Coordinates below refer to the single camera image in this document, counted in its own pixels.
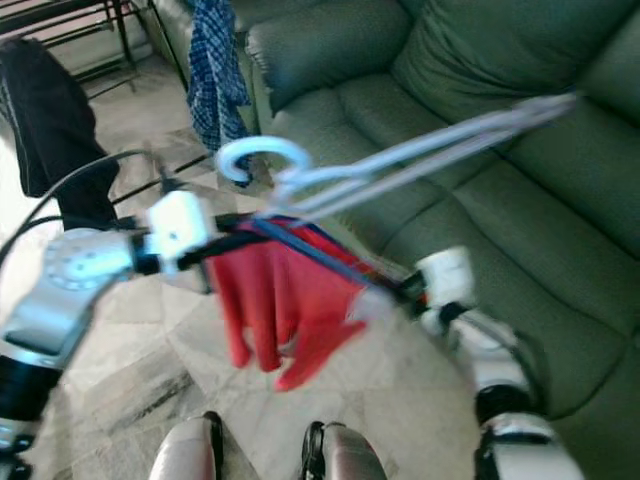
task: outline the robotic arm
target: robotic arm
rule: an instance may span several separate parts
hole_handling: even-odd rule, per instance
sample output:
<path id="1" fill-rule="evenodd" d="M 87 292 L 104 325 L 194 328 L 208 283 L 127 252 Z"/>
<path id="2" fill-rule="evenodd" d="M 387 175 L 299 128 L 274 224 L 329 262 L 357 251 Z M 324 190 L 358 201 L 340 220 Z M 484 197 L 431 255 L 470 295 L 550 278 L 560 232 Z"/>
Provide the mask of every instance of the robotic arm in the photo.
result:
<path id="1" fill-rule="evenodd" d="M 312 169 L 308 154 L 283 139 L 258 137 L 232 142 L 220 150 L 218 164 L 220 171 L 234 180 L 243 181 L 235 162 L 256 151 L 280 153 L 292 163 L 276 178 L 279 185 L 270 208 L 254 218 L 254 225 L 262 225 L 265 234 L 257 235 L 259 239 L 253 232 L 218 239 L 205 204 L 193 193 L 181 190 L 171 191 L 149 210 L 146 231 L 66 232 L 48 246 L 40 279 L 0 330 L 0 480 L 30 477 L 31 468 L 17 454 L 33 444 L 50 391 L 88 331 L 96 302 L 116 282 L 133 274 L 173 274 L 203 257 L 266 237 L 338 273 L 353 275 L 341 262 L 309 248 L 295 236 L 291 238 L 285 229 L 276 228 L 266 219 L 293 213 L 302 218 L 291 227 L 295 228 L 335 214 L 547 123 L 574 103 L 573 94 L 527 100 L 510 111 L 463 122 L 342 167 Z M 441 150 L 454 143 L 459 144 Z M 394 163 L 434 149 L 438 153 L 432 157 L 374 180 Z M 299 191 L 329 180 L 341 181 L 289 204 Z M 212 240 L 215 252 L 206 251 Z M 428 257 L 418 266 L 423 277 L 421 288 L 395 293 L 399 298 L 412 299 L 415 307 L 424 305 L 426 288 L 429 311 L 423 315 L 423 323 L 431 334 L 448 343 L 472 385 L 483 430 L 476 454 L 477 478 L 529 480 L 546 476 L 581 480 L 578 467 L 542 416 L 544 412 L 538 407 L 541 392 L 518 355 L 513 331 L 474 308 L 473 279 L 466 255 L 459 250 L 447 251 Z"/>
<path id="2" fill-rule="evenodd" d="M 133 274 L 178 271 L 186 253 L 216 236 L 205 204 L 186 191 L 163 197 L 148 224 L 137 232 L 70 230 L 45 250 L 40 278 L 0 331 L 0 480 L 29 478 L 16 454 L 33 444 L 97 301 Z"/>
<path id="3" fill-rule="evenodd" d="M 476 450 L 478 480 L 584 480 L 544 418 L 543 392 L 520 353 L 514 331 L 474 308 L 473 276 L 462 248 L 418 262 L 430 311 L 427 332 L 441 340 L 475 394 L 482 430 Z"/>

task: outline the red towel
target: red towel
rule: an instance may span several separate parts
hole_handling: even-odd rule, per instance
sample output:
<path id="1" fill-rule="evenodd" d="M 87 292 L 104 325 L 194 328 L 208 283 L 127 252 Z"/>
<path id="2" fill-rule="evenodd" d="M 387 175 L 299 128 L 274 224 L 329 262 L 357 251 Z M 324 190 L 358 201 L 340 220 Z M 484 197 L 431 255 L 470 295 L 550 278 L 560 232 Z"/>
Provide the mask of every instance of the red towel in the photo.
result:
<path id="1" fill-rule="evenodd" d="M 293 233 L 361 273 L 371 272 L 317 228 Z M 333 352 L 366 328 L 365 321 L 348 318 L 362 285 L 276 241 L 211 257 L 207 269 L 222 301 L 233 365 L 247 366 L 254 353 L 245 330 L 252 333 L 250 343 L 263 371 L 279 368 L 283 357 L 292 359 L 276 382 L 277 390 L 305 383 Z"/>

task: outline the tile floor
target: tile floor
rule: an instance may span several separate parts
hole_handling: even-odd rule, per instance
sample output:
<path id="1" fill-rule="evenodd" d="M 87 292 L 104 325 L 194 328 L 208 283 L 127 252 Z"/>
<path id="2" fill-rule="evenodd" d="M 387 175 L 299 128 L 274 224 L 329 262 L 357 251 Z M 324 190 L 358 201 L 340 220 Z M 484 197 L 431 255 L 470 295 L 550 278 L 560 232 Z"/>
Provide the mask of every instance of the tile floor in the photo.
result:
<path id="1" fill-rule="evenodd" d="M 141 65 L 135 92 L 123 86 L 93 102 L 98 138 L 110 152 L 145 142 L 171 165 L 202 153 L 189 129 L 184 92 L 159 59 Z M 25 198 L 10 144 L 0 143 L 0 241 L 35 203 Z M 123 164 L 115 198 L 155 177 L 140 159 Z M 265 188 L 240 195 L 207 165 L 183 178 L 217 212 L 251 211 Z M 119 207 L 141 212 L 147 192 Z M 49 207 L 51 214 L 55 205 Z M 0 314 L 30 285 L 47 239 L 42 227 L 23 239 L 3 271 Z M 182 418 L 208 409 L 226 425 L 227 479 L 294 480 L 302 436 L 313 420 L 360 430 L 393 480 L 469 480 L 477 441 L 472 404 L 451 363 L 401 318 L 387 318 L 336 355 L 315 381 L 273 392 L 273 375 L 238 371 L 227 361 L 223 320 L 213 296 L 169 286 L 159 277 L 121 285 L 99 304 L 93 329 L 63 377 L 28 458 L 35 478 L 146 479 L 157 448 Z"/>

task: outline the green sofa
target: green sofa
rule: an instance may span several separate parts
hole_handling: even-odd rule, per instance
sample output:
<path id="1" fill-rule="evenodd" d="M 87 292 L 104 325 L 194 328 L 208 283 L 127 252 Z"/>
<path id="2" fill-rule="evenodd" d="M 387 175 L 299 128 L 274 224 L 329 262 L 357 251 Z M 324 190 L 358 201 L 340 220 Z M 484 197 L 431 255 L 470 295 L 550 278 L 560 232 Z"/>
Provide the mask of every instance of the green sofa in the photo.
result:
<path id="1" fill-rule="evenodd" d="M 468 247 L 481 307 L 543 342 L 550 413 L 588 478 L 640 478 L 637 0 L 233 3 L 247 124 L 319 165 L 527 97 L 584 93 L 552 125 L 331 225 L 406 266 Z M 186 68 L 190 10 L 157 4 Z"/>

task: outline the wire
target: wire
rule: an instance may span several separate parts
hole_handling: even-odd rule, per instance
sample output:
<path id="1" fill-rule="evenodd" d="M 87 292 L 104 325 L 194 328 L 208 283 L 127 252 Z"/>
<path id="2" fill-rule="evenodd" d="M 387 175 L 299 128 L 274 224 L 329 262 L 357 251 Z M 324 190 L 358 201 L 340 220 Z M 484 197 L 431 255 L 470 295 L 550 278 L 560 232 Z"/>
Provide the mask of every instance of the wire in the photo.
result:
<path id="1" fill-rule="evenodd" d="M 315 248 L 313 245 L 305 242 L 301 238 L 297 237 L 288 228 L 283 228 L 276 223 L 269 222 L 260 218 L 253 219 L 253 226 L 259 230 L 260 233 L 276 240 L 290 249 L 310 258 L 323 267 L 332 270 L 333 272 L 341 275 L 342 277 L 356 282 L 360 285 L 369 287 L 378 287 L 369 277 L 359 272 L 358 270 L 350 268 L 342 261 L 333 257 L 322 250 Z"/>
<path id="2" fill-rule="evenodd" d="M 31 210 L 31 213 L 27 215 L 27 218 L 25 218 L 25 220 L 18 227 L 15 233 L 5 242 L 2 248 L 0 248 L 0 269 L 2 269 L 2 265 L 7 258 L 7 255 L 11 251 L 11 248 L 13 247 L 15 242 L 18 240 L 18 237 L 20 237 L 20 235 L 22 235 L 24 232 L 33 228 L 32 226 L 29 226 L 29 225 L 31 224 L 35 216 L 44 208 L 47 202 L 49 202 L 49 200 L 51 200 L 55 196 L 55 194 L 58 193 L 58 191 L 62 187 L 64 187 L 70 181 L 75 180 L 76 178 L 84 175 L 87 172 L 94 170 L 95 168 L 101 165 L 104 165 L 106 163 L 116 162 L 118 160 L 133 157 L 135 155 L 144 155 L 145 157 L 150 157 L 150 153 L 147 150 L 127 150 L 126 152 L 115 153 L 113 155 L 107 155 L 105 157 L 94 160 L 93 162 L 83 165 L 82 167 L 74 170 L 73 172 L 69 173 L 65 177 L 58 180 L 49 189 L 49 191 L 45 193 L 45 195 L 42 197 L 40 202 L 38 202 L 35 208 Z"/>
<path id="3" fill-rule="evenodd" d="M 239 230 L 231 235 L 218 238 L 198 250 L 187 253 L 178 260 L 178 268 L 185 270 L 192 265 L 200 263 L 205 258 L 219 256 L 243 247 L 248 247 L 249 245 L 270 241 L 272 241 L 271 238 L 258 233 Z"/>
<path id="4" fill-rule="evenodd" d="M 524 370 L 524 374 L 532 384 L 532 387 L 538 396 L 538 401 L 536 402 L 536 409 L 543 414 L 547 413 L 547 409 L 549 407 L 549 364 L 547 362 L 547 355 L 542 347 L 542 344 L 531 337 L 530 335 L 520 332 L 518 330 L 513 329 L 515 337 L 521 341 L 523 345 L 525 345 L 529 352 L 534 357 L 535 365 L 538 367 L 538 370 L 534 369 L 533 365 L 529 362 L 527 358 L 522 354 L 518 348 L 513 345 L 507 343 L 504 338 L 498 335 L 491 328 L 487 328 L 485 325 L 476 322 L 474 319 L 465 317 L 465 321 L 469 322 L 475 328 L 480 330 L 482 333 L 490 337 L 492 340 L 497 342 L 500 346 L 505 348 L 515 360 L 520 364 L 522 370 Z"/>
<path id="5" fill-rule="evenodd" d="M 87 228 L 95 228 L 96 230 L 108 230 L 111 228 L 111 225 L 106 225 L 104 223 L 95 222 L 89 218 L 77 217 L 75 215 L 51 215 L 48 217 L 36 218 L 35 220 L 30 221 L 23 228 L 20 229 L 20 235 L 27 233 L 29 230 L 32 230 L 36 227 L 39 227 L 42 224 L 50 223 L 50 222 L 62 222 L 65 220 L 70 220 L 76 223 L 82 223 Z"/>
<path id="6" fill-rule="evenodd" d="M 194 165 L 202 163 L 204 160 L 207 160 L 208 158 L 209 158 L 209 155 L 200 155 L 199 157 L 196 157 L 193 160 L 188 161 L 184 165 L 180 165 L 179 167 L 177 167 L 173 171 L 173 175 L 181 173 L 181 172 L 185 171 L 186 169 L 193 167 Z M 161 183 L 162 183 L 162 179 L 160 179 L 160 178 L 158 178 L 156 180 L 151 180 L 150 182 L 145 183 L 144 185 L 142 185 L 140 187 L 134 188 L 133 190 L 131 190 L 128 193 L 125 193 L 121 197 L 116 198 L 113 202 L 111 202 L 111 204 L 114 205 L 114 206 L 118 205 L 119 203 L 122 203 L 125 200 L 129 200 L 131 197 L 135 197 L 139 193 L 142 193 L 145 190 L 148 190 L 148 189 L 150 189 L 152 187 L 155 187 L 156 185 L 160 185 Z"/>

